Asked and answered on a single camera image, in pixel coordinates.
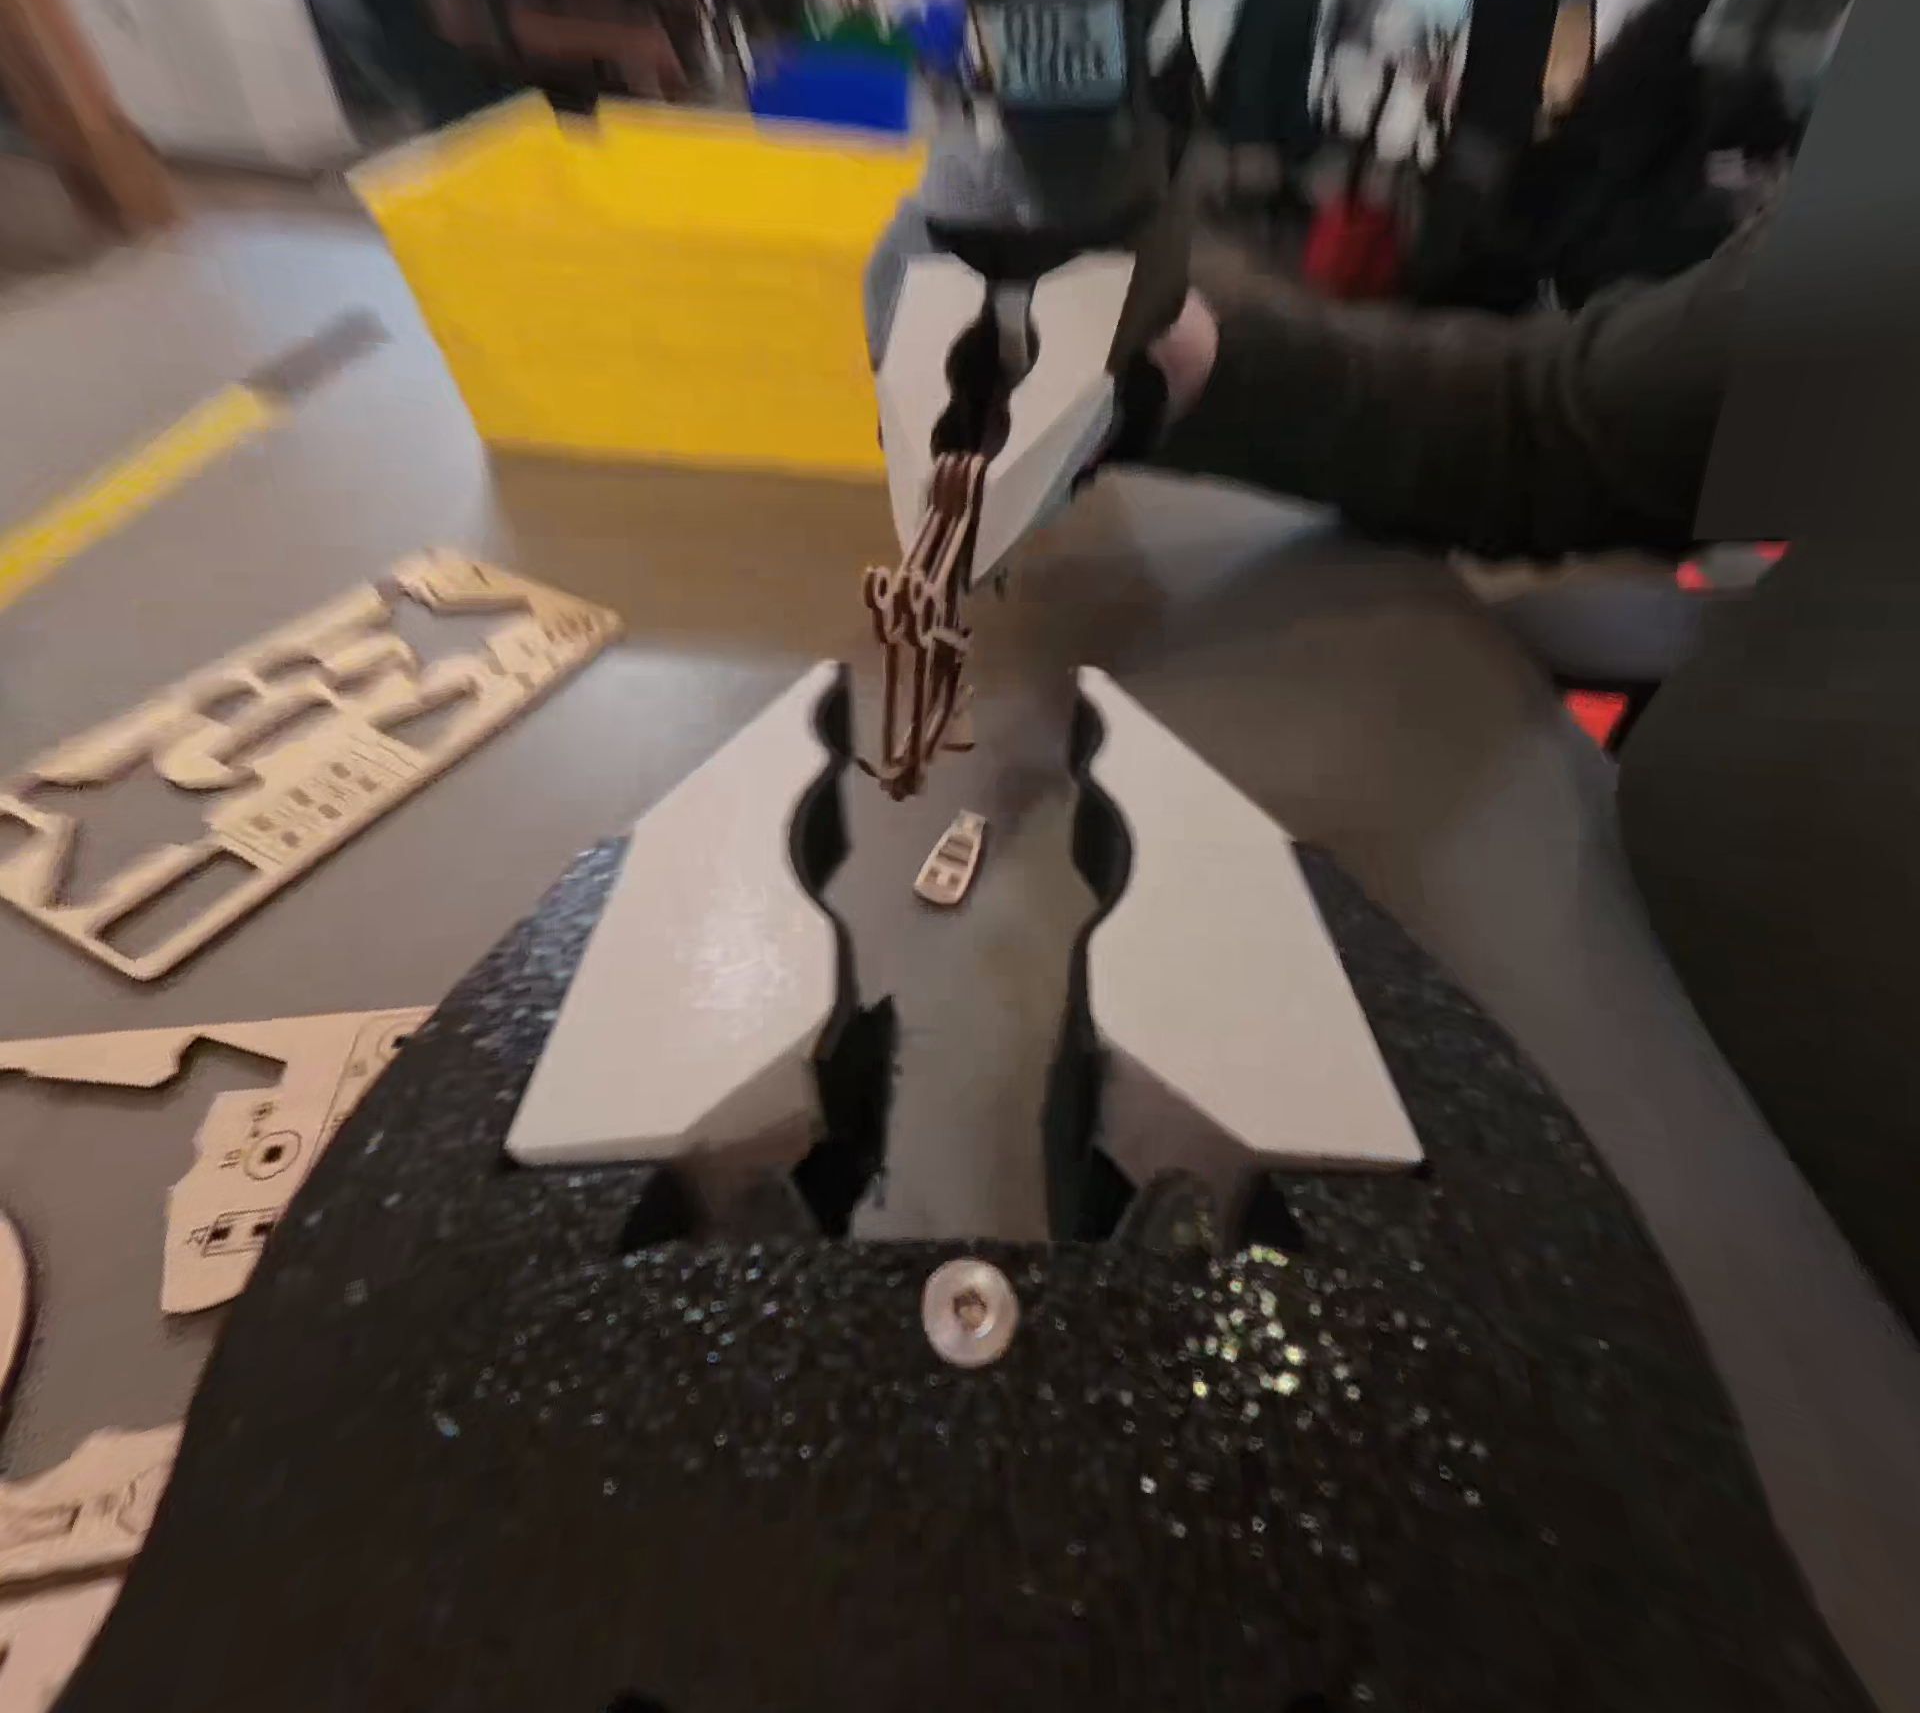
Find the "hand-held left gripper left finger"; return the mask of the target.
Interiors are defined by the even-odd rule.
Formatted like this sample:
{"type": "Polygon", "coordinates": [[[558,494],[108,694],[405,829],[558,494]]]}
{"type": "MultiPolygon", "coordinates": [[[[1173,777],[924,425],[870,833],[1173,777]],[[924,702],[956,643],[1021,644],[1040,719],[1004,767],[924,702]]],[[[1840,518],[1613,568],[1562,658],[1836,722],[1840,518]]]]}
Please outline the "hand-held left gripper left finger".
{"type": "Polygon", "coordinates": [[[851,1009],[823,901],[850,696],[813,663],[636,816],[507,1125],[517,1170],[656,1167],[717,1219],[818,1143],[851,1009]]]}

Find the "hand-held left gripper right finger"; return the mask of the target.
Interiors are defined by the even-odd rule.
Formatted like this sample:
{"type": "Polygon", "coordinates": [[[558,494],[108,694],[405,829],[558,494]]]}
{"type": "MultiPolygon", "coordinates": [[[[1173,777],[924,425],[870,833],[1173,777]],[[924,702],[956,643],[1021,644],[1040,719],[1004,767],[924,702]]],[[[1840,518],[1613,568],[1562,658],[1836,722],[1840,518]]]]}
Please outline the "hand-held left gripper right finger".
{"type": "Polygon", "coordinates": [[[1300,845],[1108,673],[1072,702],[1072,1239],[1165,1175],[1228,1216],[1273,1175],[1418,1171],[1300,845]]]}

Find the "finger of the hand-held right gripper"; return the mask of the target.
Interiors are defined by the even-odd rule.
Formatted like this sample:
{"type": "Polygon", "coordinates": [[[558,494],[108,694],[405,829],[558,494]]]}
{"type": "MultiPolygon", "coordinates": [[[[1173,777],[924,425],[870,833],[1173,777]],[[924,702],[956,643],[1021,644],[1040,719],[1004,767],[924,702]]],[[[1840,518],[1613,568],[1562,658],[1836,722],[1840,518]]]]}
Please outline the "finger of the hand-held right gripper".
{"type": "Polygon", "coordinates": [[[997,309],[964,260],[903,260],[876,365],[878,436],[899,552],[916,540],[937,463],[997,450],[997,309]]]}
{"type": "Polygon", "coordinates": [[[972,534],[972,583],[997,574],[1011,552],[1058,515],[1112,433],[1115,333],[1134,285],[1132,252],[1075,256],[1013,299],[995,303],[1019,325],[1029,363],[1013,382],[1010,431],[987,463],[972,534]]]}

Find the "wooden model assembly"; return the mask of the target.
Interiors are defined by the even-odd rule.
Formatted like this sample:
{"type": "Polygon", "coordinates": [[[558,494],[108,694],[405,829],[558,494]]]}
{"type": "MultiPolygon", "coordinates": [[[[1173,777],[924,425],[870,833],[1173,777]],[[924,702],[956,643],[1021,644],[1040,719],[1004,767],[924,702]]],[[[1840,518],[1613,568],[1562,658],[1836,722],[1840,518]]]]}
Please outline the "wooden model assembly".
{"type": "Polygon", "coordinates": [[[970,745],[966,599],[987,466],[979,452],[942,452],[898,564],[872,566],[861,580],[881,707],[876,748],[860,764],[892,800],[916,797],[944,750],[970,745]]]}

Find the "small wooden model part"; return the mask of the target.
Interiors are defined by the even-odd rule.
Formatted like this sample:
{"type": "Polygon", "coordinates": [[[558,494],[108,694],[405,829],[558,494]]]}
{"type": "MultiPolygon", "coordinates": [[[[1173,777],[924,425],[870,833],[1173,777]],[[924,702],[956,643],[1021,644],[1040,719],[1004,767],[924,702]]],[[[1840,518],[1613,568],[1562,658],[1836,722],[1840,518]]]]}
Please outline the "small wooden model part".
{"type": "Polygon", "coordinates": [[[946,825],[913,878],[913,897],[936,910],[956,910],[974,889],[987,848],[989,821],[960,810],[946,825]]]}

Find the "person's right hand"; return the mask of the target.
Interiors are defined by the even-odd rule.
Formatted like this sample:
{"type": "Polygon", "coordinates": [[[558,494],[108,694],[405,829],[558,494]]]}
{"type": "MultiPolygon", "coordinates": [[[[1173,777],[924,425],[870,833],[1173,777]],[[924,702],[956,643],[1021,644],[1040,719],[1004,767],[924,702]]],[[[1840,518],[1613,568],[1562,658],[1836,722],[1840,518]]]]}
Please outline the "person's right hand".
{"type": "Polygon", "coordinates": [[[1202,399],[1220,356],[1220,320],[1208,299],[1189,286],[1171,322],[1145,356],[1163,384],[1163,420],[1177,423],[1202,399]]]}

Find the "yellow plastic bin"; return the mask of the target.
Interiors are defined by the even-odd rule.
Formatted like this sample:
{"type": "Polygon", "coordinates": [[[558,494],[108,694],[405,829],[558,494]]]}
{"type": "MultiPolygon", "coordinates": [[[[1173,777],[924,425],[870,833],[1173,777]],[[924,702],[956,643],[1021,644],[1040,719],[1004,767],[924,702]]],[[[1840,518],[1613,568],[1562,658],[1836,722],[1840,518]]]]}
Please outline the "yellow plastic bin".
{"type": "Polygon", "coordinates": [[[924,161],[848,127],[526,93],[347,186],[485,447],[876,480],[864,274],[924,161]]]}

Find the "blue plastic bin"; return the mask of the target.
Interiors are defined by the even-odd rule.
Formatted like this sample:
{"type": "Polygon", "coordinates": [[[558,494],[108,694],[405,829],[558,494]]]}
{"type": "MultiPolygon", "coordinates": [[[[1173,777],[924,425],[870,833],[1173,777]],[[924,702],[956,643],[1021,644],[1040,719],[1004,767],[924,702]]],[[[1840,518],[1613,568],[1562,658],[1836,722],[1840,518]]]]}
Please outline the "blue plastic bin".
{"type": "Polygon", "coordinates": [[[967,49],[953,0],[901,21],[842,19],[823,30],[764,42],[751,54],[745,108],[761,120],[903,136],[926,87],[958,78],[967,49]]]}

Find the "wooden part sheet large cutouts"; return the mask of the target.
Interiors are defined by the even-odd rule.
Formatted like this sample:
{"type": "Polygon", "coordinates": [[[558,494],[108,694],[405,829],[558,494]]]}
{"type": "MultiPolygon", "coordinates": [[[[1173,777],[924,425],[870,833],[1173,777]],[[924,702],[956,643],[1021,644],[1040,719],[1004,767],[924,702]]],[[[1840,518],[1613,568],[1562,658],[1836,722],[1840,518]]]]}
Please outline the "wooden part sheet large cutouts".
{"type": "Polygon", "coordinates": [[[8,1039],[2,1070],[41,1083],[158,1091],[197,1047],[270,1062],[272,1086],[218,1093],[193,1159],[169,1190],[158,1279],[162,1317],[229,1305],[325,1147],[395,1055],[432,1017],[395,1007],[8,1039]]]}

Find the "small wooden part sheet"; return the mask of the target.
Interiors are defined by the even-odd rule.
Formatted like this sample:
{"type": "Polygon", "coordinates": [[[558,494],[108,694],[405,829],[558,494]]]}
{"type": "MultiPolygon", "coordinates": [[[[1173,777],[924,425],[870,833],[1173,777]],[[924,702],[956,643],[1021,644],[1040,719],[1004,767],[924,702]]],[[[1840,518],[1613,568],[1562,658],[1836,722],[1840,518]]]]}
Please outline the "small wooden part sheet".
{"type": "Polygon", "coordinates": [[[622,617],[456,549],[421,549],[35,754],[3,789],[3,907],[136,984],[169,978],[622,635],[622,617]],[[80,795],[137,773],[192,837],[75,884],[80,795]]]}

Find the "yellow tape strip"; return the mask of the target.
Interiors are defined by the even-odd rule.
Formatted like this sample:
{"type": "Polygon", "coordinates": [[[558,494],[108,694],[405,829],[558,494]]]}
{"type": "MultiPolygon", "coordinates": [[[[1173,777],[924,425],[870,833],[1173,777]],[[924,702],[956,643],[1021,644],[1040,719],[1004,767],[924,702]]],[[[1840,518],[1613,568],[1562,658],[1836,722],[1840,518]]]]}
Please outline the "yellow tape strip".
{"type": "Polygon", "coordinates": [[[10,611],[389,341],[369,309],[349,309],[250,375],[63,486],[2,534],[2,608],[10,611]]]}

